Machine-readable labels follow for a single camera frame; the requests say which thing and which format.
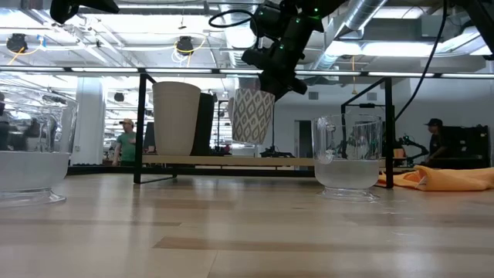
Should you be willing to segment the black-framed wooden shelf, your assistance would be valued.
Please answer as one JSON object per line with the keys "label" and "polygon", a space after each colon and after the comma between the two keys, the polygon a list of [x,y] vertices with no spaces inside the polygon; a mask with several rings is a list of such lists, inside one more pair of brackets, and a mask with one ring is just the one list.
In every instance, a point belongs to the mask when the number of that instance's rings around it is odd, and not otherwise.
{"label": "black-framed wooden shelf", "polygon": [[[386,183],[382,186],[386,189],[392,189],[394,175],[394,147],[395,140],[395,122],[394,122],[394,105],[392,100],[392,79],[390,77],[382,77],[377,82],[371,84],[368,88],[350,98],[347,102],[340,106],[340,112],[345,113],[346,107],[362,97],[365,93],[370,92],[376,86],[384,85],[385,91],[385,123],[386,123],[386,144],[385,144],[385,160],[384,173],[386,174]],[[136,148],[136,158],[133,173],[133,182],[135,185],[142,185],[141,169],[144,164],[199,164],[206,165],[207,168],[226,168],[226,169],[255,169],[261,168],[265,170],[276,170],[277,167],[286,166],[303,166],[312,167],[314,161],[312,158],[254,158],[254,157],[239,157],[239,156],[162,156],[162,155],[143,155],[142,147],[139,145]],[[170,175],[170,178],[176,178],[177,175]]]}

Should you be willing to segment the clear glass mug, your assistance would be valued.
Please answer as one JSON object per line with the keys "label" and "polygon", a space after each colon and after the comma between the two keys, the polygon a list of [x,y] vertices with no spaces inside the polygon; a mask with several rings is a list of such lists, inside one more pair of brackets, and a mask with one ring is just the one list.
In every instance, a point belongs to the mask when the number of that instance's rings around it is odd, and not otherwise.
{"label": "clear glass mug", "polygon": [[334,114],[312,120],[314,172],[325,198],[373,201],[380,172],[382,119],[369,114]]}
{"label": "clear glass mug", "polygon": [[76,100],[0,84],[0,209],[63,202],[52,188],[73,152]]}

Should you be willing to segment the person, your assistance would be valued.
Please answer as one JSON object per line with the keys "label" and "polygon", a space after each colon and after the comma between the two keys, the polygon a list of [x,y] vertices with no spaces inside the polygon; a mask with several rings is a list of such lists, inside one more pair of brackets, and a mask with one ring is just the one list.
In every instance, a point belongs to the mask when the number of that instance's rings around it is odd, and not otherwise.
{"label": "person", "polygon": [[120,124],[123,133],[117,137],[117,145],[113,156],[113,166],[133,166],[136,151],[136,133],[134,122],[131,119],[123,119]]}
{"label": "person", "polygon": [[425,163],[428,164],[431,160],[439,158],[447,150],[447,146],[442,136],[442,120],[432,118],[429,122],[427,122],[426,126],[431,134],[429,141],[429,154],[425,160]]}

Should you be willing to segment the tall beige ribbed cup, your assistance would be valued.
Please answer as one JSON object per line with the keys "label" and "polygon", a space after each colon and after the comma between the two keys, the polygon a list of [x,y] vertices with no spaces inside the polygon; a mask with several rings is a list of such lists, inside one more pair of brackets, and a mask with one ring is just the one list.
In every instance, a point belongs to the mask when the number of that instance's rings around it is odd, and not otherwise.
{"label": "tall beige ribbed cup", "polygon": [[201,90],[189,83],[163,81],[152,85],[154,137],[159,155],[191,153]]}

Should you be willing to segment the LED light bar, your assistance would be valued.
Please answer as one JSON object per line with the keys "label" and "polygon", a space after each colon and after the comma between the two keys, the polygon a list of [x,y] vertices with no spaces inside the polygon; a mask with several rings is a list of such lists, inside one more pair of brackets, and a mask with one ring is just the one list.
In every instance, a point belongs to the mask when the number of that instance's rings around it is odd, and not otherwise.
{"label": "LED light bar", "polygon": [[[133,68],[133,67],[57,67],[57,66],[0,66],[5,73],[54,73],[54,74],[100,74],[100,75],[137,75],[140,73],[161,75],[246,75],[261,73],[260,69],[207,69],[207,68]],[[296,70],[297,76],[352,76],[352,77],[393,77],[418,78],[421,73],[380,72],[380,71],[342,71],[342,70]]]}

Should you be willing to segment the black table frame rail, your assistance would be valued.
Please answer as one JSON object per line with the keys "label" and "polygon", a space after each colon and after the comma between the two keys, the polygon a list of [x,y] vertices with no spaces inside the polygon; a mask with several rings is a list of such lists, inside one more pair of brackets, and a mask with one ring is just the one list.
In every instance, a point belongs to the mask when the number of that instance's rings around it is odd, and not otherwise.
{"label": "black table frame rail", "polygon": [[[68,175],[95,174],[133,174],[132,167],[114,166],[69,166]],[[207,175],[207,176],[242,176],[242,177],[276,177],[276,178],[314,178],[314,171],[294,170],[265,170],[255,169],[226,169],[226,168],[159,168],[141,169],[142,175]]]}

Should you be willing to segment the black equipment case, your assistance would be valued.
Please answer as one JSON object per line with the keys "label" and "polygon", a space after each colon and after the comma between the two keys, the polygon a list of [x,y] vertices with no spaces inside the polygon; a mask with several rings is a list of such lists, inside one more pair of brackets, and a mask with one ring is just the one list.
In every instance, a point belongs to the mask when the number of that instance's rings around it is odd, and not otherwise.
{"label": "black equipment case", "polygon": [[477,169],[490,167],[489,128],[444,126],[442,135],[448,143],[448,150],[436,158],[438,168]]}

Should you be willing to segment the orange cloth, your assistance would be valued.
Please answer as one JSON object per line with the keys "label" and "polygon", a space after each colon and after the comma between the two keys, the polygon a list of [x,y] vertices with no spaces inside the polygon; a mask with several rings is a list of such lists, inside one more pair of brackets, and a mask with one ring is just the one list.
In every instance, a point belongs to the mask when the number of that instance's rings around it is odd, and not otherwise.
{"label": "orange cloth", "polygon": [[393,184],[423,192],[482,192],[494,189],[494,168],[453,170],[417,165],[413,171],[393,175]]}

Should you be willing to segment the black ceiling device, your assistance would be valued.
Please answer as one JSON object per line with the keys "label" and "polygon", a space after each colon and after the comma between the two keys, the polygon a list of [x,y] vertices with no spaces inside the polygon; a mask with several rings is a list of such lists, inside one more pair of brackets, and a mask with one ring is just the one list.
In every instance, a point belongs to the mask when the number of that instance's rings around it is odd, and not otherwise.
{"label": "black ceiling device", "polygon": [[12,33],[12,36],[7,40],[6,47],[14,53],[24,53],[29,49],[25,41],[25,34],[22,33]]}
{"label": "black ceiling device", "polygon": [[191,55],[194,52],[194,46],[190,36],[181,36],[176,44],[177,52],[182,56]]}

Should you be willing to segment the black floor stand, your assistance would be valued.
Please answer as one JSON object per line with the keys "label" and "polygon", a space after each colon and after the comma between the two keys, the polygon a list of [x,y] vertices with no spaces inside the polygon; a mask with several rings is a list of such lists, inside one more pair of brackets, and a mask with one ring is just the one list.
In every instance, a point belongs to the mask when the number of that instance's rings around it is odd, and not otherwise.
{"label": "black floor stand", "polygon": [[272,109],[272,118],[271,118],[271,146],[266,148],[263,152],[260,153],[262,158],[295,158],[295,156],[290,152],[282,152],[275,145],[275,108]]}

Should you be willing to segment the silver ventilation duct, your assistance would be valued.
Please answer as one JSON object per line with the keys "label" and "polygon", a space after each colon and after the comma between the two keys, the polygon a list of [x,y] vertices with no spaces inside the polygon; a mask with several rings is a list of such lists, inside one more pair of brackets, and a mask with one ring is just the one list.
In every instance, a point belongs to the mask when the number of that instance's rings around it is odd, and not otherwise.
{"label": "silver ventilation duct", "polygon": [[387,0],[350,0],[347,10],[329,20],[324,32],[324,50],[311,65],[311,70],[328,70],[341,57],[330,50],[336,40],[350,32],[360,32],[386,4]]}

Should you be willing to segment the grey diamond-patterned cup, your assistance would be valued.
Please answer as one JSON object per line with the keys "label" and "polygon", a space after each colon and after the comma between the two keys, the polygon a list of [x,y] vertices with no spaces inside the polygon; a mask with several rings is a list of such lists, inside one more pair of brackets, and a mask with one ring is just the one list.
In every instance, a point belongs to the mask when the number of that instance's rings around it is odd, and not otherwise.
{"label": "grey diamond-patterned cup", "polygon": [[261,144],[272,119],[275,96],[262,90],[237,89],[233,98],[232,140]]}

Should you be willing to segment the tall black cup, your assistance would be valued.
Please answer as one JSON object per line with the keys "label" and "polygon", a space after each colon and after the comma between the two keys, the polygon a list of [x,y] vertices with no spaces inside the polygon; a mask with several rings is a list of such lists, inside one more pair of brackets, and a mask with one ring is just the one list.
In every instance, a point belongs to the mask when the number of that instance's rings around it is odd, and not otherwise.
{"label": "tall black cup", "polygon": [[209,155],[214,109],[214,97],[208,93],[201,93],[191,156]]}

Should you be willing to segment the white pillar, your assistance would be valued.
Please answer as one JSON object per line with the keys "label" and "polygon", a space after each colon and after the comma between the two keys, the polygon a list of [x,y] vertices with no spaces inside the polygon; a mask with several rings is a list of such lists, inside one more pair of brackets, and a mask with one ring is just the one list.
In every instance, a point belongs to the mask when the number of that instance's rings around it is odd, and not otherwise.
{"label": "white pillar", "polygon": [[77,79],[76,101],[79,106],[72,165],[102,163],[106,97],[101,78]]}

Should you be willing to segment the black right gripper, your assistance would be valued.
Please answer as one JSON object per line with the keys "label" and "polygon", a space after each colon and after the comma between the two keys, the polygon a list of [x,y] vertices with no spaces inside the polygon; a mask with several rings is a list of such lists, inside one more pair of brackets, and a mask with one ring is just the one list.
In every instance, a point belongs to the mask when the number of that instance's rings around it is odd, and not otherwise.
{"label": "black right gripper", "polygon": [[305,94],[307,85],[296,78],[295,68],[303,54],[309,38],[283,38],[269,48],[247,49],[242,61],[261,70],[258,74],[260,90],[271,93],[278,101],[289,91]]}

